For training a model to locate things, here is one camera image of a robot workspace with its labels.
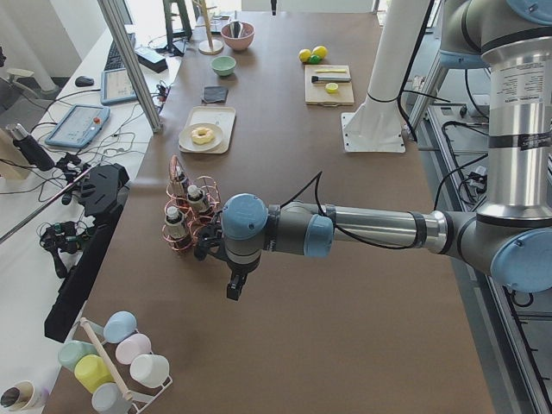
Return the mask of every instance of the small bottle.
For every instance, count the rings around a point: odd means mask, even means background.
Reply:
[[[184,214],[175,206],[166,209],[166,231],[175,248],[186,248],[191,243],[191,235]]]
[[[176,180],[171,182],[172,194],[177,198],[179,205],[184,205],[190,180],[180,166],[176,166]]]
[[[213,208],[209,203],[207,194],[201,188],[194,184],[190,185],[186,199],[194,213],[200,216],[212,216]]]

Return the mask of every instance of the keyboard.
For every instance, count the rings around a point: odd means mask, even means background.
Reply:
[[[132,47],[134,47],[136,43],[136,36],[134,33],[127,33],[127,36],[129,37],[130,44]],[[124,63],[122,63],[122,57],[119,53],[119,49],[117,49],[117,45],[114,41],[111,42],[110,50],[107,53],[107,60],[105,61],[105,67],[103,68],[105,71],[112,71],[114,69],[121,69],[124,67]]]

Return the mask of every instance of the beige tray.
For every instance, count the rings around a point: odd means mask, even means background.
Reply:
[[[209,151],[190,151],[179,145],[183,153],[195,154],[224,154],[228,151],[230,140],[232,139],[232,128],[234,127],[235,109],[230,106],[196,106],[191,109],[190,115],[184,129],[195,123],[214,123],[223,130],[224,137],[222,142]]]
[[[317,70],[345,70],[345,73],[321,73]],[[304,66],[304,101],[308,105],[322,105],[322,106],[338,106],[338,105],[353,105],[353,84],[348,82],[346,84],[339,84],[339,91],[337,93],[329,94],[324,89],[325,84],[313,84],[311,78],[313,75],[323,76],[330,75],[334,78],[350,78],[351,72],[348,69],[348,65],[305,65]]]

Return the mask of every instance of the wooden stand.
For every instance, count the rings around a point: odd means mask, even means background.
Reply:
[[[198,50],[203,54],[217,54],[224,49],[224,43],[213,39],[213,34],[210,32],[210,18],[209,18],[209,9],[205,4],[205,0],[192,0],[200,9],[201,14],[204,17],[204,26],[207,31],[207,40],[199,43]]]

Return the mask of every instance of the white plate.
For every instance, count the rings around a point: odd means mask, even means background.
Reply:
[[[230,106],[196,106],[192,108],[188,114],[188,119],[184,126],[192,125],[193,123],[214,123],[223,130],[223,142],[209,151],[204,151],[203,154],[224,154],[229,150],[230,140],[232,139],[232,130],[234,128],[235,109]],[[183,153],[193,153],[179,146]]]
[[[206,144],[196,144],[191,139],[191,132],[196,128],[212,129],[213,134],[215,134],[215,139],[211,142],[207,142]],[[201,122],[188,125],[186,128],[182,129],[182,132],[180,132],[179,134],[179,144],[183,149],[187,151],[192,151],[194,153],[203,153],[205,151],[209,151],[213,148],[218,147],[218,145],[220,145],[220,143],[223,141],[223,138],[223,130],[218,125],[215,125],[214,123]]]

